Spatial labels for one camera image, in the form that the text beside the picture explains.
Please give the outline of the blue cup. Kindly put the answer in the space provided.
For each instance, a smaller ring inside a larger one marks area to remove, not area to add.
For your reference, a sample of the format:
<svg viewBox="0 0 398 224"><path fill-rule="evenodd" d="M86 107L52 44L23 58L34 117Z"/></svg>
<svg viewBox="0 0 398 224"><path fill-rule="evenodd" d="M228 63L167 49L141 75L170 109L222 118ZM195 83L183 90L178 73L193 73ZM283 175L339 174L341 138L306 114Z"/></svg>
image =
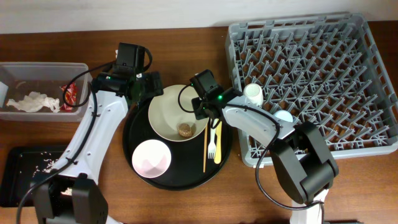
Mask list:
<svg viewBox="0 0 398 224"><path fill-rule="evenodd" d="M284 120L284 121L286 121L286 122L290 122L290 123L293 123L293 122L294 122L293 116L292 116L288 111L286 111L286 110L279 110L279 111L276 111L276 112L274 113L274 116L277 117L277 118L279 118L279 119L281 119L281 120Z"/></svg>

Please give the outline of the white cup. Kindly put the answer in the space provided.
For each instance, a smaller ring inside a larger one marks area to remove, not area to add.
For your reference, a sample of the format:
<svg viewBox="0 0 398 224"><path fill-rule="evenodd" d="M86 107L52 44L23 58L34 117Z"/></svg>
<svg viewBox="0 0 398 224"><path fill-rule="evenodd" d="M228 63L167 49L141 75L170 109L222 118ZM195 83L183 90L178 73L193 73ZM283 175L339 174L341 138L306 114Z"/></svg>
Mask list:
<svg viewBox="0 0 398 224"><path fill-rule="evenodd" d="M254 103L256 106L262 107L264 97L260 85L255 83L247 84L244 87L243 95L246 96L250 100L250 102Z"/></svg>

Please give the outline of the large white tissue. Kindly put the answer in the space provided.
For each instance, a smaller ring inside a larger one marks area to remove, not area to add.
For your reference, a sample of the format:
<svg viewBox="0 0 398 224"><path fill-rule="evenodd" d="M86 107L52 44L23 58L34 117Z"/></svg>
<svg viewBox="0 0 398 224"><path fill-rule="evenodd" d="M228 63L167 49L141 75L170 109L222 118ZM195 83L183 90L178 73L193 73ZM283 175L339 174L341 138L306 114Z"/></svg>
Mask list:
<svg viewBox="0 0 398 224"><path fill-rule="evenodd" d="M53 113L60 111L60 100L58 98L51 98L46 94L35 91L30 92L20 101L9 99L6 105L28 113L38 112L43 107L49 108Z"/></svg>

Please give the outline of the white plastic fork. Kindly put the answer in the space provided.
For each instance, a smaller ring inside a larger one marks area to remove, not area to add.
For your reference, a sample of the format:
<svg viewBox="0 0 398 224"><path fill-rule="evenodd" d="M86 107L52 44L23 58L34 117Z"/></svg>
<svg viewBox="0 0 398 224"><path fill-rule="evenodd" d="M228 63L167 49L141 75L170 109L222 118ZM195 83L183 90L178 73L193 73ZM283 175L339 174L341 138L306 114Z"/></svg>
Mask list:
<svg viewBox="0 0 398 224"><path fill-rule="evenodd" d="M209 130L210 130L210 141L208 143L208 152L207 152L207 156L209 159L214 159L215 158L215 152L216 152L216 143L215 143L215 128L213 127L213 123L214 121L211 120L210 121L210 125L209 125Z"/></svg>

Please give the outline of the pink bowl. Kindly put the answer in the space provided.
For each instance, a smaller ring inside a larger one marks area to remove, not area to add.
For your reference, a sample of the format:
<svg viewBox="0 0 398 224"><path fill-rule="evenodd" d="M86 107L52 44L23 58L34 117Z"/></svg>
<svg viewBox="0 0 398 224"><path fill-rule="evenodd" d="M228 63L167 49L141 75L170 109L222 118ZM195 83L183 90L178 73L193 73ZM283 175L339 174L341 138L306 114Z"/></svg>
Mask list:
<svg viewBox="0 0 398 224"><path fill-rule="evenodd" d="M160 140L150 139L140 143L131 158L136 173L148 179L164 174L171 165L172 155L169 147Z"/></svg>

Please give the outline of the rice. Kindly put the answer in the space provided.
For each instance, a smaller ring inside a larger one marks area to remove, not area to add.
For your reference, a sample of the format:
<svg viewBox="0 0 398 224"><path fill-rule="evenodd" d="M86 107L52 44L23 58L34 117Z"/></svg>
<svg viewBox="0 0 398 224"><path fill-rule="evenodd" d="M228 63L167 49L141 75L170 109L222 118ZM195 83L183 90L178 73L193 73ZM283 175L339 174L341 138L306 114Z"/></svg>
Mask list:
<svg viewBox="0 0 398 224"><path fill-rule="evenodd" d="M62 152L44 151L39 153L35 162L36 165L34 166L35 170L32 174L31 187L51 175L51 170L61 155Z"/></svg>

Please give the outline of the brown cookie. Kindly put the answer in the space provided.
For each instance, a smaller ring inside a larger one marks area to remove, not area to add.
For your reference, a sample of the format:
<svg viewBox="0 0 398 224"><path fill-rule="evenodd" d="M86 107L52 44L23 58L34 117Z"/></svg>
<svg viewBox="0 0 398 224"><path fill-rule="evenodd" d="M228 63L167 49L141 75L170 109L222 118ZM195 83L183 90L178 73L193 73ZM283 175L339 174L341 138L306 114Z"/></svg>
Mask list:
<svg viewBox="0 0 398 224"><path fill-rule="evenodd" d="M177 131L178 131L178 134L184 138L190 138L193 136L193 133L194 133L192 127L187 123L179 124Z"/></svg>

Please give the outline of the beige plate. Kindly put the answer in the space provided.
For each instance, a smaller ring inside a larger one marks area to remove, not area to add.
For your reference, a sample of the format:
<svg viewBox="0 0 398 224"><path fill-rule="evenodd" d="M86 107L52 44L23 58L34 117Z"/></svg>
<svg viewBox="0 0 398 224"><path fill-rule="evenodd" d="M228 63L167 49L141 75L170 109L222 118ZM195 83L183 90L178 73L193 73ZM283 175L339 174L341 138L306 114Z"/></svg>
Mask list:
<svg viewBox="0 0 398 224"><path fill-rule="evenodd" d="M194 113L187 113L180 108L178 95L183 87L185 85L164 88L163 95L153 97L148 110L148 119L155 133L173 142L184 142L197 137L209 121L208 118L197 120ZM181 124L190 126L191 136L183 137L178 133Z"/></svg>

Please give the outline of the red candy wrapper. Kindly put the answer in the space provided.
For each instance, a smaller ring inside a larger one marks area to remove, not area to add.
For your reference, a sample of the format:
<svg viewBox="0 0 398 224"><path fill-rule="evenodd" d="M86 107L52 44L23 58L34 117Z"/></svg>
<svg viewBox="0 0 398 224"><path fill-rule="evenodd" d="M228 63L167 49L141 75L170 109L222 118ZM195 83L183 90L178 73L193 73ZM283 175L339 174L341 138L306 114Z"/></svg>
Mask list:
<svg viewBox="0 0 398 224"><path fill-rule="evenodd" d="M66 85L63 85L63 86L60 87L60 89L61 89L62 91L65 91L65 90L67 91L66 94L65 94L66 102L67 102L69 105L75 105L75 103L76 103L76 96L77 96L77 87L76 87L76 83L73 82L68 88L67 88ZM71 110L73 109L73 107L68 106L66 103L64 103L64 104L60 107L60 109L63 110L63 111L71 111Z"/></svg>

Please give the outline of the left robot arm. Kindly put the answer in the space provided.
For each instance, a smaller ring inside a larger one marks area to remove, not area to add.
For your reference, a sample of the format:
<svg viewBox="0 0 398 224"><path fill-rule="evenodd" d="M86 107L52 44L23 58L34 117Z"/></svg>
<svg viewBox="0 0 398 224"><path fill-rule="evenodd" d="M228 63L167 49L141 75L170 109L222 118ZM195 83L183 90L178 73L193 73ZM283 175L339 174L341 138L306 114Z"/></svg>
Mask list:
<svg viewBox="0 0 398 224"><path fill-rule="evenodd" d="M21 199L31 199L39 223L115 223L98 187L109 144L130 107L163 94L158 72L149 72L152 54L136 44L120 43L115 60L100 66L88 83L82 121L64 153L44 177L33 181Z"/></svg>

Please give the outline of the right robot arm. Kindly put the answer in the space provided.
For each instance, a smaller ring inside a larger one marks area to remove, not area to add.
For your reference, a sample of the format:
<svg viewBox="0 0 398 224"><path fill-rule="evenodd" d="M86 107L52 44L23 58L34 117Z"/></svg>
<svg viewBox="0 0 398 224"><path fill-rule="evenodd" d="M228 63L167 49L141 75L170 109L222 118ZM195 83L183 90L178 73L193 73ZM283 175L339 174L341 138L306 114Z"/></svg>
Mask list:
<svg viewBox="0 0 398 224"><path fill-rule="evenodd" d="M279 184L296 206L271 201L292 211L290 222L324 223L325 197L339 168L316 124L294 124L275 117L242 92L224 90L211 70L197 73L189 85L198 95L191 111L197 120L217 119L248 133L265 147L258 163L270 154Z"/></svg>

